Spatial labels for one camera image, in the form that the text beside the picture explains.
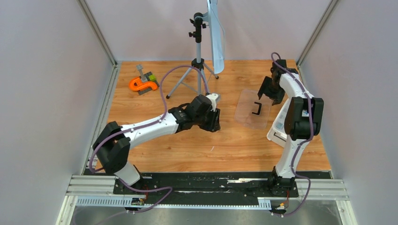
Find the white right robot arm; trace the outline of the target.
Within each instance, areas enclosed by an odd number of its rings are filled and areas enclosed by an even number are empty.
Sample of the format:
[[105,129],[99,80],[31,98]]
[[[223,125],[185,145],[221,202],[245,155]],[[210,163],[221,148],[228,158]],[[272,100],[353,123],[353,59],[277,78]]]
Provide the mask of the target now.
[[257,93],[258,98],[267,96],[272,100],[272,105],[280,104],[284,96],[290,100],[283,125],[287,135],[286,144],[268,182],[269,192],[278,196],[293,184],[302,152],[320,132],[324,101],[304,87],[297,70],[288,68],[285,60],[274,60],[270,71],[272,75],[264,78]]

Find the clear plastic lid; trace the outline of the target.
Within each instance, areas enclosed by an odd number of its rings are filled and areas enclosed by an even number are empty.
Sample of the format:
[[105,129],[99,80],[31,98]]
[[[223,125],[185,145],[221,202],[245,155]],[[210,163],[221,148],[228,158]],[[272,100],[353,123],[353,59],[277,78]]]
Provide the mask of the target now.
[[265,130],[268,124],[271,100],[265,95],[259,99],[257,94],[256,90],[242,90],[234,120],[250,129]]

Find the clear compartment tray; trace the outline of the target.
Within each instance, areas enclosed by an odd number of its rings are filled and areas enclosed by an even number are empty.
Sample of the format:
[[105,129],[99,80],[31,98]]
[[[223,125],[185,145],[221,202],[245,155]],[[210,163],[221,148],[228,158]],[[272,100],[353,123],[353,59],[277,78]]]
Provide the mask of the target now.
[[287,116],[287,112],[290,105],[290,99],[286,99],[284,105],[282,106],[281,110],[279,111],[275,121],[273,122],[272,127],[279,133],[286,134],[284,130],[285,118]]

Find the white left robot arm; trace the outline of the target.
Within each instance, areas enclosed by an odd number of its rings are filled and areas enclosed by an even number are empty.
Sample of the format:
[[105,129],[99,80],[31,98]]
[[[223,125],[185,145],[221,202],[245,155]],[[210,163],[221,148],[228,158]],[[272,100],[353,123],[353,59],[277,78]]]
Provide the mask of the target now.
[[152,139],[176,134],[198,126],[200,129],[216,132],[220,130],[217,108],[220,94],[198,95],[190,103],[167,110],[166,113],[136,124],[118,125],[108,123],[92,145],[105,173],[116,175],[133,194],[140,193],[144,181],[137,168],[128,162],[129,151]]

